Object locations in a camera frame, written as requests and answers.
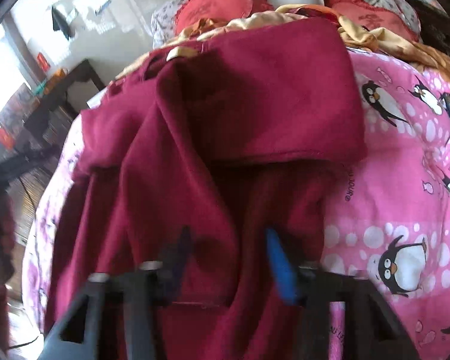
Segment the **red heart pillow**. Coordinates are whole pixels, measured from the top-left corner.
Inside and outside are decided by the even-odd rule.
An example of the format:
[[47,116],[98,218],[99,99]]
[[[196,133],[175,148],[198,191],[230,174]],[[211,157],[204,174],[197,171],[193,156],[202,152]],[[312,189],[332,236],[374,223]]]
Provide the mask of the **red heart pillow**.
[[175,34],[199,20],[228,22],[273,9],[268,0],[187,0],[175,14]]
[[419,41],[420,22],[405,0],[324,0],[332,10],[347,16],[367,30],[385,28],[408,41]]

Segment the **maroon fleece garment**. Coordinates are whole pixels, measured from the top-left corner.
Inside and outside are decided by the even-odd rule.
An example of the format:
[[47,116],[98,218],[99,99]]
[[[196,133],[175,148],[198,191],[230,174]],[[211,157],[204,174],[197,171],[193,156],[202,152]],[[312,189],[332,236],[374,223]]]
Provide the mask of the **maroon fleece garment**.
[[89,275],[130,272],[189,228],[181,294],[159,313],[167,356],[290,359],[299,312],[274,290],[266,230],[320,259],[323,199],[366,153],[352,63],[321,18],[193,49],[151,58],[82,113],[44,327]]

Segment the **carved dark wooden headboard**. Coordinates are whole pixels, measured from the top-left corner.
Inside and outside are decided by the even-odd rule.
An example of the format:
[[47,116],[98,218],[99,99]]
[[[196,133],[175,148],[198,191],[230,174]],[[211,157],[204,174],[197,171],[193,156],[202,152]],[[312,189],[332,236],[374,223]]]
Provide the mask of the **carved dark wooden headboard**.
[[406,0],[415,9],[420,21],[424,44],[450,56],[450,17],[420,0]]

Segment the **left red heart pillow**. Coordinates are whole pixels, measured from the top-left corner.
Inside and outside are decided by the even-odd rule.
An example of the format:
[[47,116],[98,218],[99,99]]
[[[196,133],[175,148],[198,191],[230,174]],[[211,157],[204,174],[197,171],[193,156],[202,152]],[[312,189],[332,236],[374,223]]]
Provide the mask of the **left red heart pillow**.
[[175,14],[175,34],[199,20],[228,22],[273,9],[268,0],[187,0]]

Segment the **cream orange clothes pile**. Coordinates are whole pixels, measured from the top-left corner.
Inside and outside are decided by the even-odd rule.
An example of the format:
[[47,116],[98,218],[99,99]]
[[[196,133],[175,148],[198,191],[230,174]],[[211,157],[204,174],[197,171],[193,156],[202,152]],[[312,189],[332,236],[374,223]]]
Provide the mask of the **cream orange clothes pile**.
[[232,19],[227,23],[216,19],[204,19],[185,28],[178,36],[165,42],[161,48],[176,47],[189,41],[206,41],[224,33],[260,29],[304,20],[306,16],[299,12],[306,10],[317,13],[320,18],[336,24],[340,38],[347,47],[370,52],[384,52],[396,59],[410,63],[419,72],[426,68],[433,69],[450,85],[450,56],[431,46],[417,41],[408,41],[384,27],[366,30],[330,7],[314,4],[283,5],[276,10],[253,13],[248,18]]

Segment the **pink penguin bedspread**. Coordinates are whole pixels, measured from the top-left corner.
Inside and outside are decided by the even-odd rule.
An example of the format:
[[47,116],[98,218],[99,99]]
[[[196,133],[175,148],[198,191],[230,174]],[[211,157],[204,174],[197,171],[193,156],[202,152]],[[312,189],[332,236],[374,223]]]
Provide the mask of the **pink penguin bedspread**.
[[[421,358],[445,359],[450,354],[450,119],[418,96],[419,89],[438,89],[443,82],[396,58],[347,52],[362,104],[366,153],[345,165],[322,200],[320,259],[288,249],[330,272],[367,274]],[[44,317],[58,222],[84,149],[81,116],[71,132],[79,140],[65,147],[23,261],[23,303],[43,332],[49,331]]]

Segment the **dark hanging cloth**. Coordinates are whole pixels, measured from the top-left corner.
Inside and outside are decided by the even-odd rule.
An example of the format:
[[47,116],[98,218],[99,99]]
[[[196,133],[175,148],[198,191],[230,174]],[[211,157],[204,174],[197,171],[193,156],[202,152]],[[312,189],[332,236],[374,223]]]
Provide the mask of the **dark hanging cloth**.
[[55,7],[51,8],[52,29],[54,32],[61,32],[67,41],[74,37],[74,30],[68,24],[65,16]]

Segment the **right red heart pillow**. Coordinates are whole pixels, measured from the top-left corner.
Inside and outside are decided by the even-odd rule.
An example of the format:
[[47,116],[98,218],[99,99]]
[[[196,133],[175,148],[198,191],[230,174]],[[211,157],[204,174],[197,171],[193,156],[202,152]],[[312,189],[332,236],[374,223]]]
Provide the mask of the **right red heart pillow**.
[[419,41],[420,22],[405,0],[324,0],[332,10],[347,16],[367,30],[385,28],[408,41]]

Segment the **dark wooden side table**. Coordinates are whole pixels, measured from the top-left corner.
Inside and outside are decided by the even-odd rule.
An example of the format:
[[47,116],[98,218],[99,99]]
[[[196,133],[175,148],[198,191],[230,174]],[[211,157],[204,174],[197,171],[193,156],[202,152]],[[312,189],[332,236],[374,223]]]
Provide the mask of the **dark wooden side table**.
[[57,108],[62,107],[70,117],[78,115],[78,112],[67,100],[66,95],[68,94],[68,89],[75,83],[87,83],[88,81],[93,83],[98,92],[106,87],[90,61],[86,58],[71,69],[48,94],[45,94],[40,99],[39,105],[34,108],[34,111],[25,120],[24,128],[41,146],[47,144],[44,134],[49,128],[50,116]]

